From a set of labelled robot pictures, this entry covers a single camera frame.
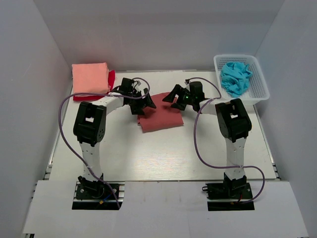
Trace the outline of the dusty red t shirt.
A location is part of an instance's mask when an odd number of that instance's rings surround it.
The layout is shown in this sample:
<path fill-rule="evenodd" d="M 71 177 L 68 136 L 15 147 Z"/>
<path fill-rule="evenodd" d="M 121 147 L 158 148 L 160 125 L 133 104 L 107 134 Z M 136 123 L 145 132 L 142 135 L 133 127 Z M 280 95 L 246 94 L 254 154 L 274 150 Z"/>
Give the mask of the dusty red t shirt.
<path fill-rule="evenodd" d="M 169 129 L 184 124 L 180 110 L 171 107 L 176 102 L 176 98 L 172 103 L 162 101 L 168 94 L 169 92 L 153 95 L 152 100 L 157 108 L 146 107 L 143 109 L 145 114 L 137 117 L 138 125 L 143 133 Z"/>

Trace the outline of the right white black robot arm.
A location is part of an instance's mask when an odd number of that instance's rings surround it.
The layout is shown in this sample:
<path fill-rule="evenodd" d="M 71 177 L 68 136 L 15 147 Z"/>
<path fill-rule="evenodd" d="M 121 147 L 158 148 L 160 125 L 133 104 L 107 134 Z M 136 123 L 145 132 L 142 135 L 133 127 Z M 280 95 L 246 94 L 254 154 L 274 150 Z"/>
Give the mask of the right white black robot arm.
<path fill-rule="evenodd" d="M 171 107 L 183 111 L 187 105 L 192 106 L 197 112 L 194 122 L 194 147 L 200 161 L 213 169 L 224 169 L 224 193 L 231 198 L 241 193 L 247 177 L 244 171 L 244 147 L 246 139 L 251 131 L 252 123 L 246 109 L 240 99 L 233 99 L 225 103 L 213 101 L 220 99 L 208 99 L 203 92 L 203 85 L 199 81 L 185 81 L 186 87 L 176 84 L 172 91 L 163 98 L 164 102 L 171 103 Z M 201 114 L 215 115 L 221 135 L 226 142 L 226 166 L 213 166 L 205 162 L 198 150 L 196 129 Z"/>

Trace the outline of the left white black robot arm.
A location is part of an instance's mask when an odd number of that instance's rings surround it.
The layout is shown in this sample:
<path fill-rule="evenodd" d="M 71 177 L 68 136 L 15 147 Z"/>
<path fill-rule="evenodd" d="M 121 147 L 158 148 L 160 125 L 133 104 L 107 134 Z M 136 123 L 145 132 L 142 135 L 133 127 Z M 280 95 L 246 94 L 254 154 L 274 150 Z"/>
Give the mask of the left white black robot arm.
<path fill-rule="evenodd" d="M 130 107 L 132 115 L 144 115 L 144 109 L 156 108 L 150 96 L 150 88 L 139 89 L 146 80 L 123 78 L 121 84 L 113 88 L 105 96 L 92 102 L 79 105 L 73 133 L 79 142 L 84 161 L 84 169 L 80 181 L 91 181 L 87 191 L 94 198 L 104 194 L 105 186 L 100 182 L 103 172 L 100 166 L 100 142 L 106 133 L 106 117 L 111 112 L 124 106 Z"/>

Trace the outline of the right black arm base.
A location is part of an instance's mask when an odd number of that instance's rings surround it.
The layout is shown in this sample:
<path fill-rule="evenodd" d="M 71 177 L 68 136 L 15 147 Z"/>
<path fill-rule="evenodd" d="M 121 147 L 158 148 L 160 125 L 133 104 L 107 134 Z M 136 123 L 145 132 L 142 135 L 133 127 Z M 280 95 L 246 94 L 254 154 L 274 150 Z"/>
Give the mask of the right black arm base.
<path fill-rule="evenodd" d="M 239 180 L 225 178 L 222 183 L 207 183 L 202 187 L 207 194 L 209 211 L 252 211 L 253 194 L 246 177 Z"/>

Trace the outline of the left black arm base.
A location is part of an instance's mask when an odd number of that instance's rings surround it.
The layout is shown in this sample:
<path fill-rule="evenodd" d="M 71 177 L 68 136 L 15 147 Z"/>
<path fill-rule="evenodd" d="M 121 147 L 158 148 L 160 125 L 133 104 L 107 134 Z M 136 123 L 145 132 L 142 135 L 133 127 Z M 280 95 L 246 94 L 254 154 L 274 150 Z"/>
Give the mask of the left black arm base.
<path fill-rule="evenodd" d="M 76 183 L 72 210 L 119 210 L 124 199 L 124 183 L 89 181 L 82 176 Z"/>

